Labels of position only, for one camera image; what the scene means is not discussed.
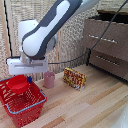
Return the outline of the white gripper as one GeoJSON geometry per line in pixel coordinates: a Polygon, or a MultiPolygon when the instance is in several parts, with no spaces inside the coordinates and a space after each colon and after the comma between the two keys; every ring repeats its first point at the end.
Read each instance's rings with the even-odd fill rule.
{"type": "MultiPolygon", "coordinates": [[[[10,57],[7,59],[10,75],[21,75],[31,73],[42,73],[48,70],[48,62],[46,59],[33,60],[30,64],[25,64],[20,57],[10,57]]],[[[27,82],[32,83],[32,77],[27,76],[27,82]]]]}

